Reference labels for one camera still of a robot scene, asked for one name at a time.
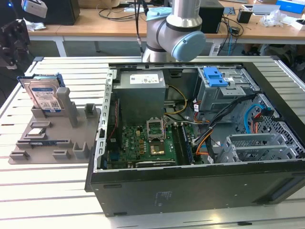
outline blue cable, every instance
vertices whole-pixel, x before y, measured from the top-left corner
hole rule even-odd
[[[231,44],[232,44],[232,29],[231,29],[231,27],[230,27],[230,34],[231,34],[231,36],[230,36],[230,40],[229,40],[229,50],[228,50],[228,55],[230,55]]]
[[[260,104],[253,104],[252,106],[249,107],[249,109],[244,114],[244,128],[246,129],[247,134],[250,133],[250,129],[249,129],[249,125],[248,125],[248,115],[249,115],[250,111],[256,106],[259,106],[262,110],[264,109],[264,107]]]

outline open computer tower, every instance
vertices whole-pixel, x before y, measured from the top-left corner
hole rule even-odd
[[[110,64],[87,182],[106,216],[276,204],[305,125],[251,62]]]

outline green circuit board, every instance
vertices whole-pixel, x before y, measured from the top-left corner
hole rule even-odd
[[[146,125],[124,126],[122,130],[122,150],[110,152],[108,169],[127,168],[142,161],[177,161],[171,126],[165,126],[162,141],[149,141]],[[187,137],[191,141],[194,132],[191,125],[185,125]],[[160,134],[160,125],[150,125],[150,134]]]

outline light blue robot joint cap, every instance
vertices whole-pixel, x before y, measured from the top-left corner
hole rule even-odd
[[[191,61],[203,51],[204,46],[204,33],[201,31],[191,32],[177,42],[172,50],[172,57],[178,61]]]
[[[166,18],[172,12],[172,8],[170,7],[158,7],[158,8],[150,8],[147,12],[146,21],[156,20],[160,18]]]

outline motherboard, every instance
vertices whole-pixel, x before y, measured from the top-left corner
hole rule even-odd
[[[146,125],[124,126],[122,146],[109,152],[107,168],[190,165],[194,138],[191,125],[168,125],[160,119],[149,120]]]

